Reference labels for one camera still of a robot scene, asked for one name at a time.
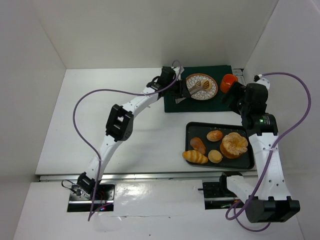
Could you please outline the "brown oblong glazed bread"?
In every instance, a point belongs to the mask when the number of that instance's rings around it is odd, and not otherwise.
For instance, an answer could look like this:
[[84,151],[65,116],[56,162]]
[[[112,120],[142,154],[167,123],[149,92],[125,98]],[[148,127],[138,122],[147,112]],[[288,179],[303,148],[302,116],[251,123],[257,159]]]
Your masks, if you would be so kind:
[[190,140],[190,145],[194,150],[200,152],[201,154],[206,154],[206,147],[199,137],[192,138]]

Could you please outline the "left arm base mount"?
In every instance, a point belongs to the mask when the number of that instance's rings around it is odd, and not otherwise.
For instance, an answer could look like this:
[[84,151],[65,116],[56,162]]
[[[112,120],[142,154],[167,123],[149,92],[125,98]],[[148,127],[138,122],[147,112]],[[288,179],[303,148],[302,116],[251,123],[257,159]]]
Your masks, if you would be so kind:
[[[62,180],[61,186],[69,190],[68,213],[90,212],[92,197],[70,180]],[[114,184],[101,184],[98,186],[93,211],[112,212],[114,210],[114,197],[116,186]]]

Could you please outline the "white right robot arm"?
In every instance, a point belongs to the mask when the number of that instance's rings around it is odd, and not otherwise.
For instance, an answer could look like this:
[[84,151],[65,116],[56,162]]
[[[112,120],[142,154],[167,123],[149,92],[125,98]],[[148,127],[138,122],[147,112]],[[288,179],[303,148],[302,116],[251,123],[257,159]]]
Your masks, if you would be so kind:
[[228,191],[243,203],[234,215],[245,213],[250,223],[284,223],[301,210],[287,188],[280,160],[278,126],[275,117],[266,112],[270,82],[256,75],[254,82],[232,84],[222,101],[241,116],[258,175],[256,186],[241,174],[224,175]]

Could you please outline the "small pale round bun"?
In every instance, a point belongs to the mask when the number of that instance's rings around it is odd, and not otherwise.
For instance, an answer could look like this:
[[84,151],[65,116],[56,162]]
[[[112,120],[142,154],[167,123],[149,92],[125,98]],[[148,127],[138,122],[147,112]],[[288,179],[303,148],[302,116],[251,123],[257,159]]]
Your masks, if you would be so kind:
[[204,91],[210,91],[212,89],[212,83],[210,80],[205,79],[201,82],[201,89]]

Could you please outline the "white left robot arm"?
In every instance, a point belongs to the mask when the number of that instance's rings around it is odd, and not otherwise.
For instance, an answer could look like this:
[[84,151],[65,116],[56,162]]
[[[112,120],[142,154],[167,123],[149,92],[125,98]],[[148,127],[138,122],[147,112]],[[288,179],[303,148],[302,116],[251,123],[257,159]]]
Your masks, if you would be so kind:
[[[141,93],[102,88],[86,93],[77,101],[72,113],[73,127],[79,137],[95,153],[94,158],[89,163],[88,170],[81,173],[78,177],[77,185],[82,191],[89,195],[91,199],[96,195],[98,185],[102,180],[103,171],[116,149],[132,135],[135,117],[163,96],[175,92],[176,86],[178,86],[181,81],[183,71],[184,68],[182,66],[164,66],[161,69],[161,74],[148,82]],[[96,149],[80,133],[76,124],[76,111],[85,97],[98,92],[115,92],[135,97],[123,105],[115,104],[112,106],[105,125],[105,136],[101,147]]]

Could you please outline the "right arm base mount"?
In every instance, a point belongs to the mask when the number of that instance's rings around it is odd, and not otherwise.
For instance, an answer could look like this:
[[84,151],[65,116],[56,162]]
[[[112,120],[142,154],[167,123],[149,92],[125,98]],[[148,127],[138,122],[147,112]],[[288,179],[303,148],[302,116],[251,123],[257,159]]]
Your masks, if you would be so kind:
[[202,183],[197,190],[203,193],[206,210],[228,209],[240,199],[227,189],[227,177],[243,176],[237,171],[222,172],[217,180],[208,180]]

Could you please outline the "glazed round sesame bun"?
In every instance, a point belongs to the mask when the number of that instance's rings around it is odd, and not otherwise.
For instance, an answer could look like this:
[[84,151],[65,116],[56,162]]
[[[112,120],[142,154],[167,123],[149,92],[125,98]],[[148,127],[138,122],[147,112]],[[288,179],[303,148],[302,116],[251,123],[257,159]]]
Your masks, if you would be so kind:
[[206,135],[206,138],[210,142],[218,142],[223,138],[223,136],[224,135],[220,130],[213,130]]

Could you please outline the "metal tongs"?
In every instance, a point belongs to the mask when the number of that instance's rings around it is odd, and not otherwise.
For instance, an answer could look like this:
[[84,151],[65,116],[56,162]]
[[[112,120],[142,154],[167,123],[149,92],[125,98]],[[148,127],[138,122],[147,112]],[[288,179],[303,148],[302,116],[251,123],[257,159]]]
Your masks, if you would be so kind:
[[202,81],[198,81],[192,88],[189,89],[189,93],[192,96],[193,94],[202,91],[202,87],[201,87],[201,82]]

